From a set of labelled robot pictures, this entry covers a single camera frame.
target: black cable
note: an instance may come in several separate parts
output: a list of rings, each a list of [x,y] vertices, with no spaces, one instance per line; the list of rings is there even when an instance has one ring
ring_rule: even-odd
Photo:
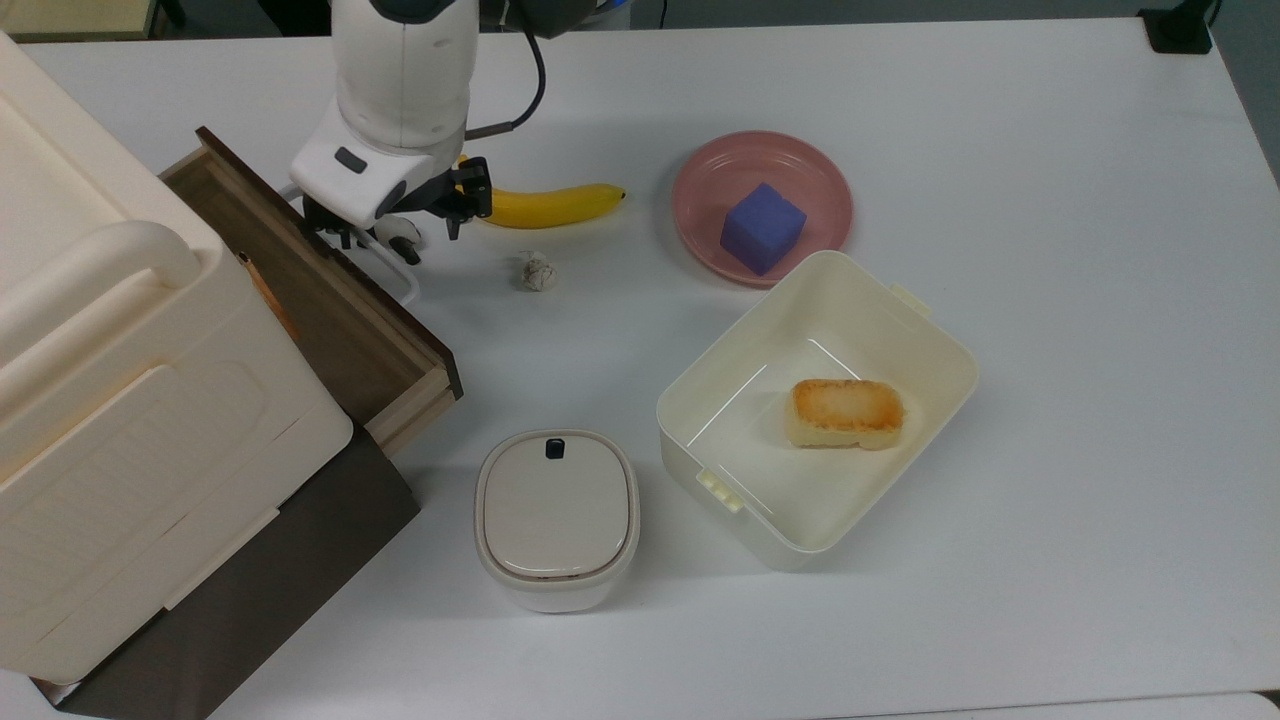
[[[538,91],[534,92],[534,100],[529,104],[529,108],[525,108],[525,111],[521,113],[515,120],[468,129],[463,133],[465,140],[493,137],[495,135],[502,135],[518,128],[525,124],[525,120],[534,117],[534,111],[543,104],[543,95],[547,94],[547,63],[543,61],[543,50],[538,47],[538,38],[534,37],[534,31],[529,27],[529,15],[525,14],[524,4],[520,0],[515,0],[512,5],[515,5],[516,12],[520,13],[520,26],[525,31],[525,40],[529,41],[529,50],[534,54],[534,64],[538,65]]]
[[[529,50],[534,54],[534,64],[538,65],[538,92],[534,94],[529,108],[518,118],[511,120],[511,129],[525,124],[525,120],[534,115],[534,110],[543,104],[543,95],[547,92],[547,64],[543,61],[543,51],[538,47],[538,38],[534,37],[534,31],[529,29],[529,24],[525,24],[525,40],[529,41]]]

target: drawer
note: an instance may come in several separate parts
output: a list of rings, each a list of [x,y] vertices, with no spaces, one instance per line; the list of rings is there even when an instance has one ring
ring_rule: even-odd
[[[207,128],[160,179],[252,263],[298,350],[388,455],[462,397],[453,354]]]

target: bread slice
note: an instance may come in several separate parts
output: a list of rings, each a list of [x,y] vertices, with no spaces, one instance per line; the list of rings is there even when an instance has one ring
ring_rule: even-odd
[[[797,447],[882,450],[902,432],[902,398],[874,380],[800,380],[787,400],[787,439]]]

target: crumpled paper ball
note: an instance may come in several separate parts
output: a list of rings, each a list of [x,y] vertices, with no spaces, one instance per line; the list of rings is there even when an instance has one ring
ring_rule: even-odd
[[[525,259],[521,279],[526,288],[534,292],[543,292],[556,287],[559,278],[556,274],[556,266],[547,261],[545,255],[530,251],[521,252],[520,255]]]

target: container handle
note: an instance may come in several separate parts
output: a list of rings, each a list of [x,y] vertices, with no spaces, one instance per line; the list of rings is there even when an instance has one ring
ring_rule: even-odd
[[[703,468],[698,473],[698,484],[707,488],[707,492],[716,496],[716,500],[721,501],[721,505],[728,507],[728,511],[737,515],[739,510],[742,509],[742,498],[724,484],[724,480],[719,479],[716,473],[712,473],[707,468]]]
[[[200,277],[200,260],[172,229],[148,220],[102,225],[4,293],[0,368],[129,275],[151,269],[165,287]]]

